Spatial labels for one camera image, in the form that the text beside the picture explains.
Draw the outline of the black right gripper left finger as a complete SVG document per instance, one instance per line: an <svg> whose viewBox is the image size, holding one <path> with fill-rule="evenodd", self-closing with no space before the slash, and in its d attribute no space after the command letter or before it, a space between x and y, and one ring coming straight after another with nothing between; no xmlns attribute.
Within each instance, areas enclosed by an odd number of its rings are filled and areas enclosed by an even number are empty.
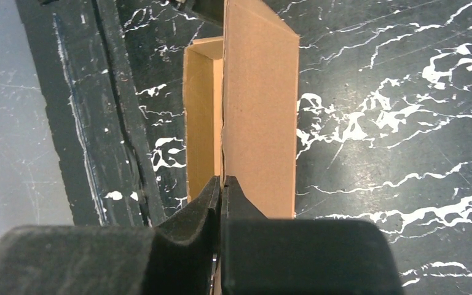
<svg viewBox="0 0 472 295"><path fill-rule="evenodd" d="M208 294L219 177L154 227L21 226L0 238L0 294Z"/></svg>

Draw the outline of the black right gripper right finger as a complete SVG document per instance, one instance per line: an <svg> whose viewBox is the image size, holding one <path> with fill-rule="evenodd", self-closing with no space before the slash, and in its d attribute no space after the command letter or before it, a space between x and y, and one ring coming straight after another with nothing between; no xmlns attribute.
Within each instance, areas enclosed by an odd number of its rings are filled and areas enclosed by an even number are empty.
<svg viewBox="0 0 472 295"><path fill-rule="evenodd" d="M272 219L226 178L221 197L223 294L402 294L379 228L359 219Z"/></svg>

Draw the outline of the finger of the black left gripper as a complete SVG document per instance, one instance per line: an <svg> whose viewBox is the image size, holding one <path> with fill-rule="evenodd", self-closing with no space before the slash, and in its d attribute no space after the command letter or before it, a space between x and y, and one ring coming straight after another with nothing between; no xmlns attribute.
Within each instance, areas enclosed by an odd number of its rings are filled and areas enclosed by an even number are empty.
<svg viewBox="0 0 472 295"><path fill-rule="evenodd" d="M194 14L203 21L223 26L224 0L170 0L170 4L180 12Z"/></svg>

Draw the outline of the brown cardboard paper box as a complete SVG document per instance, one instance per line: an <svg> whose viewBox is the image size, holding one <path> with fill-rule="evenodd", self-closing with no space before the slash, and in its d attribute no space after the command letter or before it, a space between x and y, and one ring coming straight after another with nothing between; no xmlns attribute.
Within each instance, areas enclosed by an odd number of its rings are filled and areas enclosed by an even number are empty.
<svg viewBox="0 0 472 295"><path fill-rule="evenodd" d="M187 198L234 176L261 213L291 219L299 36L263 1L224 1L221 28L184 51Z"/></svg>

